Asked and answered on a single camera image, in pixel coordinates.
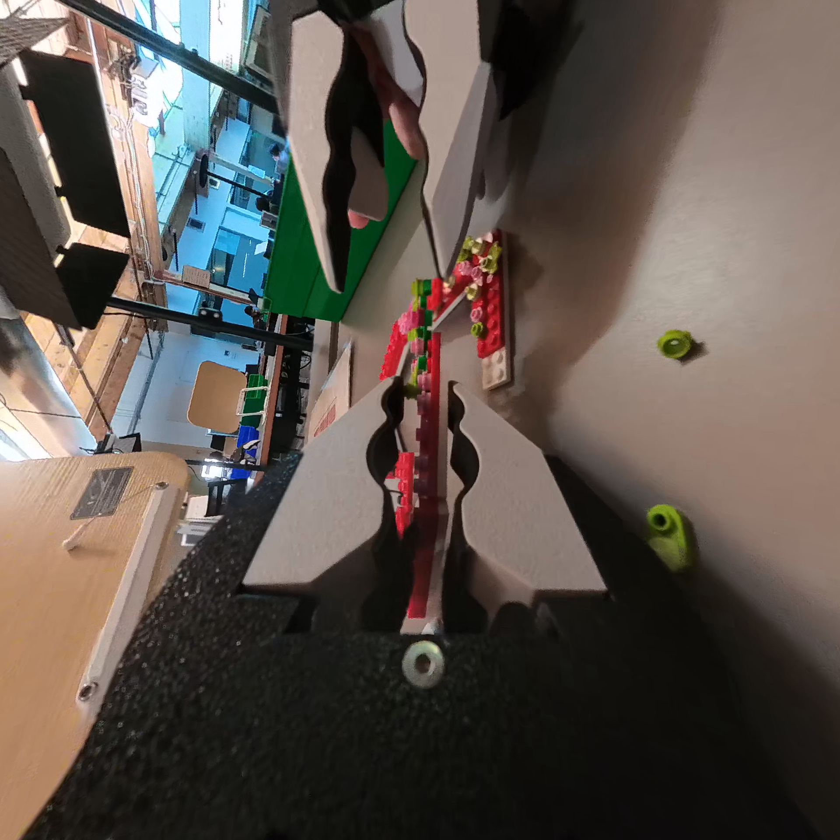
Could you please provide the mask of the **red lego strip with flowers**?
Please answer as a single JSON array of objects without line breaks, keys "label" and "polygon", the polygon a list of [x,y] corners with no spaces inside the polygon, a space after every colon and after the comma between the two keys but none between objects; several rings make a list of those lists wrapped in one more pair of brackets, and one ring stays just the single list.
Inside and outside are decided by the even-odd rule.
[{"label": "red lego strip with flowers", "polygon": [[426,344],[425,366],[416,375],[416,394],[407,400],[406,447],[414,453],[413,588],[403,631],[430,632],[443,622],[443,571],[449,525],[447,386],[442,371],[442,340]]}]

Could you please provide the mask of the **green plastic bin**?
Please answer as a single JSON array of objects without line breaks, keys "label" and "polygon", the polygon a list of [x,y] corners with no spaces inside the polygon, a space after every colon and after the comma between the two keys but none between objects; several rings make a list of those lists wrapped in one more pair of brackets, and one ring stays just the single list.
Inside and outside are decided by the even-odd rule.
[{"label": "green plastic bin", "polygon": [[416,162],[404,150],[391,120],[383,125],[388,208],[381,222],[351,232],[343,293],[329,287],[313,240],[293,163],[284,179],[276,235],[271,249],[265,293],[271,311],[297,318],[341,321],[383,234],[392,220]]}]

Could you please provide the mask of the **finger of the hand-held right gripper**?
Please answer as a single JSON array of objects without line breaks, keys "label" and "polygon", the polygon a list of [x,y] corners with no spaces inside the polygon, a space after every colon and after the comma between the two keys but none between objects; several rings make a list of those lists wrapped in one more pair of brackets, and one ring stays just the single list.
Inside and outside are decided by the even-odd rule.
[{"label": "finger of the hand-held right gripper", "polygon": [[343,68],[344,32],[317,10],[291,27],[291,158],[329,288],[345,288],[350,251],[350,125],[333,94]]},{"label": "finger of the hand-held right gripper", "polygon": [[403,26],[423,78],[423,216],[437,274],[453,269],[498,113],[498,3],[407,1]]}]

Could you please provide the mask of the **silver ventilation duct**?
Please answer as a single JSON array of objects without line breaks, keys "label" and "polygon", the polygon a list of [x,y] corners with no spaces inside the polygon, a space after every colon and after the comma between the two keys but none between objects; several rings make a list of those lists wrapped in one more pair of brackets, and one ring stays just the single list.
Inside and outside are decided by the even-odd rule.
[{"label": "silver ventilation duct", "polygon": [[2,432],[30,458],[87,456],[85,420],[21,318],[1,320]]}]

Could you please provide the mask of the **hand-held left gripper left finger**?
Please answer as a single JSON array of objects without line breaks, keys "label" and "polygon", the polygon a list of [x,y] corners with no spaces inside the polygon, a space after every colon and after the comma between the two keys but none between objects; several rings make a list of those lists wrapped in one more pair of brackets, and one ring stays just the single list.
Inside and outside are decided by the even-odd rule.
[{"label": "hand-held left gripper left finger", "polygon": [[403,382],[381,381],[303,449],[243,579],[249,594],[307,597],[357,614],[375,585],[374,550],[394,528],[386,476],[396,465]]}]

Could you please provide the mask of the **red lego plate with flowers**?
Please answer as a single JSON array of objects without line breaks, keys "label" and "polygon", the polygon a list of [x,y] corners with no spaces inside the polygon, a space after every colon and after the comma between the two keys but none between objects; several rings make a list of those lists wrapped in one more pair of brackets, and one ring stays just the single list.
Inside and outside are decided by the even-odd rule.
[{"label": "red lego plate with flowers", "polygon": [[511,385],[515,334],[507,237],[500,228],[465,238],[446,288],[450,307],[457,301],[469,305],[469,331],[476,345],[482,389],[493,392]]}]

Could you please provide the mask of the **small black panel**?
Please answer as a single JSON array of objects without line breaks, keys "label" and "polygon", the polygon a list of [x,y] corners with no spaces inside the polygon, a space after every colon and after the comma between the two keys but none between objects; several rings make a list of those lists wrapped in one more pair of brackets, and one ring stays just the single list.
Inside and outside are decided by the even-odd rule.
[{"label": "small black panel", "polygon": [[52,321],[69,329],[94,329],[129,262],[130,254],[121,251],[72,244],[56,269],[66,311]]}]

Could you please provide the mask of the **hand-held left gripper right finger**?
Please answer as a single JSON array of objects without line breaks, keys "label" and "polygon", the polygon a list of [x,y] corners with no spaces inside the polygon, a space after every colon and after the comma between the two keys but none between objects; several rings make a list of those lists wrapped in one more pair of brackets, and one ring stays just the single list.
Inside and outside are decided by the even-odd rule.
[{"label": "hand-held left gripper right finger", "polygon": [[542,450],[462,384],[448,384],[460,482],[446,553],[446,617],[496,618],[606,583]]}]

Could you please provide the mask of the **person's right hand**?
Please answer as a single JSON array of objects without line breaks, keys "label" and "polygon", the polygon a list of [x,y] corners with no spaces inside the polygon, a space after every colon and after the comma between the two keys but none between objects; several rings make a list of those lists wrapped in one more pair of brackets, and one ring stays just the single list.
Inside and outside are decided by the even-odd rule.
[{"label": "person's right hand", "polygon": [[388,94],[385,116],[404,151],[415,161],[425,160],[427,147],[419,126],[419,108],[401,88],[395,87]]}]

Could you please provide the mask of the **black metal bar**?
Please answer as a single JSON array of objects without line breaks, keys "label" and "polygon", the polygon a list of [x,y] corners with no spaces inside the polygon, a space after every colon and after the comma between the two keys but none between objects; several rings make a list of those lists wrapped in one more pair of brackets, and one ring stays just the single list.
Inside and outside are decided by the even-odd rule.
[{"label": "black metal bar", "polygon": [[160,56],[174,61],[179,67],[219,86],[235,96],[250,102],[268,112],[279,114],[277,100],[273,93],[238,74],[215,65],[209,59],[201,57],[194,49],[183,44],[176,44],[152,29],[136,23],[128,16],[96,1],[62,1],[74,12],[82,14],[92,21],[109,28],[136,44],[152,50]]},{"label": "black metal bar", "polygon": [[163,308],[145,301],[120,297],[110,297],[106,301],[106,307],[127,312],[142,319],[177,322],[190,327],[204,329],[211,333],[235,335],[242,339],[271,344],[284,349],[300,352],[312,352],[313,350],[313,337],[309,335],[272,332],[264,329],[259,330],[253,327],[246,327],[242,324],[226,322],[221,318],[203,317]]}]

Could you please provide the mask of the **cardboard sheet with label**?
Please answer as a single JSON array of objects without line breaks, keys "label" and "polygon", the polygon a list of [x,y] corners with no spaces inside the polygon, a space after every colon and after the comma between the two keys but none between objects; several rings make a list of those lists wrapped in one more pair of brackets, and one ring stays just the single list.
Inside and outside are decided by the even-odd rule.
[{"label": "cardboard sheet with label", "polygon": [[354,343],[347,342],[327,375],[313,408],[308,410],[305,445],[350,410]]}]

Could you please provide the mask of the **large black panel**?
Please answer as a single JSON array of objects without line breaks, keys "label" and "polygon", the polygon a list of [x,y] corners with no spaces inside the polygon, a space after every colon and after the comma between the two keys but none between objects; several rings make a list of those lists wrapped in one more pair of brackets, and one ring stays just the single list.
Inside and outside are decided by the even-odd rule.
[{"label": "large black panel", "polygon": [[86,61],[32,49],[19,59],[23,96],[34,103],[49,143],[58,195],[77,222],[130,238],[98,73]]}]

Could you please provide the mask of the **lime lego leaf piece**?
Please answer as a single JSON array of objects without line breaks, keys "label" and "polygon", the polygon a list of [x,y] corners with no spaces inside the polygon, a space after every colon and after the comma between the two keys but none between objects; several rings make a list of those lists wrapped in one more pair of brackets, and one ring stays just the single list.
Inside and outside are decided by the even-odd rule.
[{"label": "lime lego leaf piece", "polygon": [[657,504],[647,510],[647,544],[670,572],[682,574],[697,561],[697,540],[690,520],[679,509]]}]

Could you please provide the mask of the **small green storage bin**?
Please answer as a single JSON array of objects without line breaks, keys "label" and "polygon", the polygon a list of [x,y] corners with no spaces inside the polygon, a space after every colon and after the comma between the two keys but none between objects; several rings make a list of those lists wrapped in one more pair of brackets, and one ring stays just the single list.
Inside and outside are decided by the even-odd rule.
[{"label": "small green storage bin", "polygon": [[237,415],[241,426],[259,427],[265,414],[269,384],[262,374],[247,374],[246,386],[240,391]]}]

